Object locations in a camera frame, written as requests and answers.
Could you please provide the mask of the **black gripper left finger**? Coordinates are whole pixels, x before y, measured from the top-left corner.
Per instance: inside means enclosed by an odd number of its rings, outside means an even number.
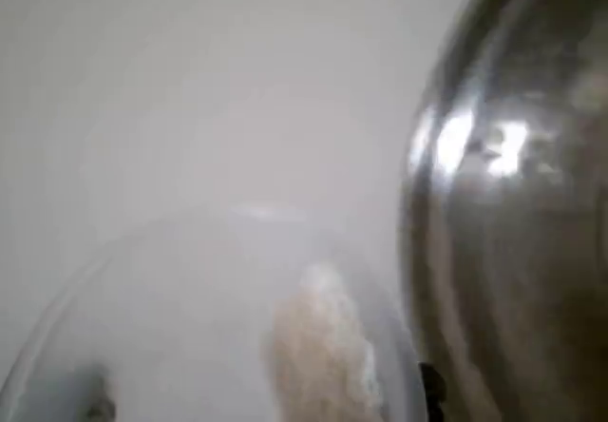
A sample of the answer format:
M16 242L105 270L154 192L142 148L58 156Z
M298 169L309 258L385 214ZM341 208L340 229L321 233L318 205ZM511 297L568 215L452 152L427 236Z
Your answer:
M116 421L108 371L99 364L71 371L59 395L59 421Z

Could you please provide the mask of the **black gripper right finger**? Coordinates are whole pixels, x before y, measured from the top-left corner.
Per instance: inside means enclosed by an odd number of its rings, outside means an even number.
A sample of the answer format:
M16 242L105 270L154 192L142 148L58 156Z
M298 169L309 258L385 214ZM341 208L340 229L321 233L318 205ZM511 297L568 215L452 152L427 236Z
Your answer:
M447 385L441 374L429 363L418 364L421 373L429 422L444 422L442 404L447 399Z

